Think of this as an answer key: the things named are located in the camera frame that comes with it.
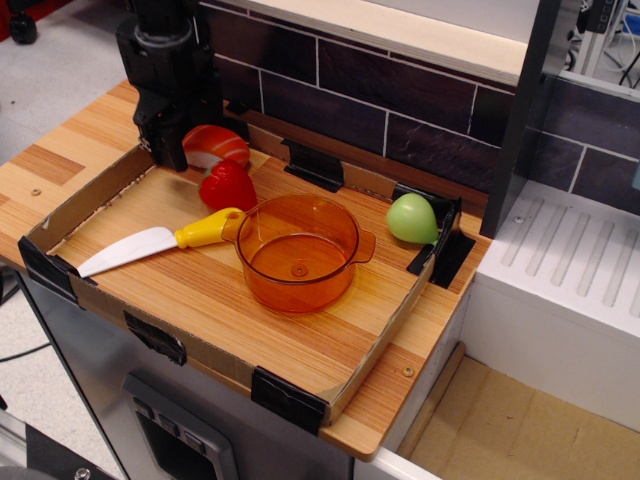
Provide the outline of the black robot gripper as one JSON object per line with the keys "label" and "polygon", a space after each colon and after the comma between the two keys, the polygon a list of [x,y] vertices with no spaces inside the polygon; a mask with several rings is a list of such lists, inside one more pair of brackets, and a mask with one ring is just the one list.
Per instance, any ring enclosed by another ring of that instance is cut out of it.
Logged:
{"label": "black robot gripper", "polygon": [[138,91],[134,113],[140,143],[158,165],[188,167],[182,145],[189,129],[222,118],[222,87],[199,16],[158,17],[151,24],[131,15],[116,39],[129,83]]}

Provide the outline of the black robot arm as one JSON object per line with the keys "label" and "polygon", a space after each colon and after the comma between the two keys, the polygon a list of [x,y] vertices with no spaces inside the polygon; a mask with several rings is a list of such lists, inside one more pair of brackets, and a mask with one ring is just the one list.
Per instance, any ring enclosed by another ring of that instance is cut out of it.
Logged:
{"label": "black robot arm", "polygon": [[218,124],[223,95],[210,27],[197,1],[130,1],[116,40],[128,82],[137,90],[133,121],[154,162],[187,169],[183,140]]}

